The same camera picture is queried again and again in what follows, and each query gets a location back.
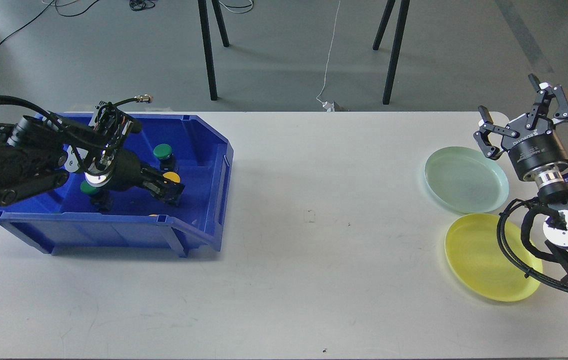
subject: yellow bottle cap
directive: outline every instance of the yellow bottle cap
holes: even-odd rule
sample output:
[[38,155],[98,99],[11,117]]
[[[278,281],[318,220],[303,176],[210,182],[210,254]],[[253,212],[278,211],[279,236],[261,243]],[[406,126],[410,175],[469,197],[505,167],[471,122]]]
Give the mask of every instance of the yellow bottle cap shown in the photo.
[[174,171],[168,171],[164,173],[164,177],[168,180],[172,180],[176,183],[180,183],[181,182],[181,178],[179,177],[179,175],[174,172]]

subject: gray concrete floor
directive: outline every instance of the gray concrete floor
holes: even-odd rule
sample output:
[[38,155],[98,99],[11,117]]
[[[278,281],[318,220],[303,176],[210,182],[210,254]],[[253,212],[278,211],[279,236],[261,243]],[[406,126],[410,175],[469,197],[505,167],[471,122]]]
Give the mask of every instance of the gray concrete floor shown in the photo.
[[[75,14],[90,3],[60,11]],[[513,118],[534,100],[528,73],[568,89],[568,0],[413,0],[391,104],[382,105],[396,11],[380,50],[371,44],[385,3],[341,1],[324,100],[354,112],[485,105]],[[0,0],[0,40],[45,6]],[[315,97],[337,6],[338,0],[256,0],[247,14],[224,10],[229,48],[211,18],[216,102],[208,95],[196,1],[159,0],[155,9],[133,12],[124,0],[102,0],[72,18],[51,7],[0,47],[0,94],[57,112],[92,111],[100,100],[144,93],[155,102],[122,109],[323,111]],[[22,114],[28,111],[0,106],[0,122]],[[568,125],[558,131],[568,150]]]

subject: black table leg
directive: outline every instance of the black table leg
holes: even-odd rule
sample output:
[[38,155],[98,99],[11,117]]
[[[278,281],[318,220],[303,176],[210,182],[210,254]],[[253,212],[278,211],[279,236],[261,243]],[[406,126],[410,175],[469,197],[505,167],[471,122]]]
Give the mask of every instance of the black table leg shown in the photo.
[[202,26],[202,39],[204,41],[204,56],[206,57],[206,72],[208,73],[208,88],[210,100],[217,100],[217,84],[215,83],[215,66],[213,66],[213,49],[210,44],[210,27],[208,26],[208,9],[206,0],[197,0],[199,5],[199,22]]
[[224,24],[224,17],[222,16],[222,9],[219,7],[219,0],[211,0],[213,3],[213,10],[215,10],[215,18],[217,18],[217,26],[219,33],[222,35],[222,44],[228,48],[231,44],[228,42],[228,34],[226,34],[226,25]]
[[400,13],[397,19],[397,28],[395,29],[393,50],[391,50],[391,62],[388,64],[388,75],[386,75],[386,86],[384,87],[384,96],[382,98],[382,104],[384,105],[388,105],[391,102],[391,92],[393,91],[395,72],[397,71],[397,61],[400,57],[400,48],[402,47],[403,30],[406,26],[409,3],[410,0],[402,0],[400,3]]
[[395,0],[388,0],[386,2],[386,8],[384,9],[384,14],[382,15],[382,21],[379,23],[379,28],[377,29],[377,35],[375,35],[375,41],[373,42],[373,50],[379,50],[379,44],[382,43],[382,36],[386,31],[386,25],[388,25],[388,19],[391,17],[391,12],[395,6]]

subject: light green plate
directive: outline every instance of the light green plate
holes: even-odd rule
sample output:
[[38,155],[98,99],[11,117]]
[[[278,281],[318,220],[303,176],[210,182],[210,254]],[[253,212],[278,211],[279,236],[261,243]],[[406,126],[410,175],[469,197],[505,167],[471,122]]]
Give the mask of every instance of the light green plate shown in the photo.
[[435,151],[426,160],[424,174],[435,197],[457,212],[491,212],[508,198],[504,171],[471,148],[451,146]]
[[[519,301],[539,287],[533,278],[511,264],[497,244],[497,220],[493,214],[467,214],[446,233],[446,260],[457,278],[481,296],[497,301]],[[519,241],[519,228],[506,222],[508,245],[518,258],[542,272],[542,260],[526,251]]]

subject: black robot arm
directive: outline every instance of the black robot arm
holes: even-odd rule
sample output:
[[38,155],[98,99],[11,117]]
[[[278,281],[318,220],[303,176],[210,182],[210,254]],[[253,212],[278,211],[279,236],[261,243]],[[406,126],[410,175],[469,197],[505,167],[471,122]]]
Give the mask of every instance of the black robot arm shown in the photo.
[[[568,123],[568,95],[561,85],[540,84],[533,74],[528,78],[537,92],[531,110],[501,127],[494,125],[488,110],[480,106],[482,121],[473,136],[485,157],[496,160],[508,153],[519,180],[535,182],[538,188],[536,198],[514,200],[500,214],[497,236],[502,253],[525,276],[568,292],[568,173],[563,173],[568,167],[568,154],[555,133],[555,126]],[[549,111],[552,100],[557,102],[555,112]],[[500,148],[490,143],[488,136],[491,133],[501,135]],[[535,271],[510,250],[504,231],[506,219],[521,207],[528,209],[522,221],[522,244],[535,257],[560,264],[567,274],[561,280]],[[530,241],[533,219],[537,215],[546,217],[542,229],[547,238],[545,245],[550,251],[547,253],[535,248]]]
[[115,104],[101,102],[88,126],[21,98],[0,96],[0,105],[26,107],[42,117],[23,116],[16,125],[0,123],[0,206],[61,187],[69,178],[64,168],[68,154],[76,165],[71,171],[85,173],[94,187],[113,191],[141,187],[161,201],[176,204],[184,185],[165,178],[123,148],[126,137],[139,133],[142,124],[117,106],[151,100],[142,95]]

